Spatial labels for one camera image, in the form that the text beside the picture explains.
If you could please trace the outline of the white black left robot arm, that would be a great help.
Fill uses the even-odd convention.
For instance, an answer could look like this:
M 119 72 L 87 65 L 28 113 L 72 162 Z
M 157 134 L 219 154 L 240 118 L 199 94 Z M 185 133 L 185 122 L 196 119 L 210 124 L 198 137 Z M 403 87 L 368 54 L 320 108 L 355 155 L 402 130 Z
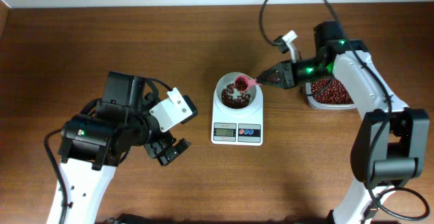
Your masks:
M 161 100 L 149 77 L 108 73 L 102 98 L 44 138 L 57 178 L 48 223 L 94 223 L 106 188 L 132 147 L 144 147 L 161 166 L 172 163 L 190 142 L 170 129 L 197 116 L 193 101 L 176 88 Z

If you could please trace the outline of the pink measuring scoop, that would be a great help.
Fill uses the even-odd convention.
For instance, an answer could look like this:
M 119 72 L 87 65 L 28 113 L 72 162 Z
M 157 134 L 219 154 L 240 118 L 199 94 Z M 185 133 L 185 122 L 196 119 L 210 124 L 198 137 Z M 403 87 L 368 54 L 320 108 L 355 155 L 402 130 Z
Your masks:
M 251 87 L 260 86 L 260 83 L 247 75 L 239 75 L 235 78 L 234 86 L 239 92 L 247 92 Z

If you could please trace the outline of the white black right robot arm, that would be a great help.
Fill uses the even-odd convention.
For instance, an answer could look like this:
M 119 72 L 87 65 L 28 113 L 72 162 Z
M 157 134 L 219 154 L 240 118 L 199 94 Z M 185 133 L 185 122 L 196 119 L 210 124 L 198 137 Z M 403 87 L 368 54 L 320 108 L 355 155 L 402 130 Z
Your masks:
M 289 89 L 320 78 L 335 78 L 347 90 L 362 123 L 351 149 L 354 179 L 340 205 L 331 210 L 328 223 L 370 223 L 378 210 L 402 220 L 420 221 L 383 206 L 396 191 L 408 191 L 409 180 L 421 175 L 430 119 L 424 109 L 411 109 L 388 87 L 376 70 L 368 48 L 349 39 L 337 21 L 314 28 L 316 55 L 301 60 L 294 31 L 272 45 L 289 52 L 290 60 L 264 71 L 257 82 Z

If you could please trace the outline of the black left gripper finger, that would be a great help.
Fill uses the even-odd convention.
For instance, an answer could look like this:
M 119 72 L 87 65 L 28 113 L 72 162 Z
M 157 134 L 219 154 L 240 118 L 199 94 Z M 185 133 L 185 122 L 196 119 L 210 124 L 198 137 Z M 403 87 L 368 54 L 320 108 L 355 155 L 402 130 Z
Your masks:
M 160 157 L 172 145 L 171 140 L 158 140 L 144 145 L 145 151 L 151 159 Z
M 182 138 L 176 145 L 170 145 L 157 157 L 161 166 L 167 166 L 191 146 L 191 142 Z

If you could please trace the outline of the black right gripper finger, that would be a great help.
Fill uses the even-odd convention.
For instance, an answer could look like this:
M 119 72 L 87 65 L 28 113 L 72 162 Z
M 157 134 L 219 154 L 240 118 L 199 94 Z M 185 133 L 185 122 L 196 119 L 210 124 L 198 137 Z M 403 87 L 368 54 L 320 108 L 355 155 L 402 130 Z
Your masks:
M 272 86 L 275 88 L 280 88 L 280 89 L 286 89 L 286 85 L 284 81 L 266 81 L 266 80 L 261 80 L 259 81 L 260 84 L 264 85 L 264 86 Z
M 277 63 L 257 76 L 256 81 L 285 81 L 286 64 L 286 61 Z

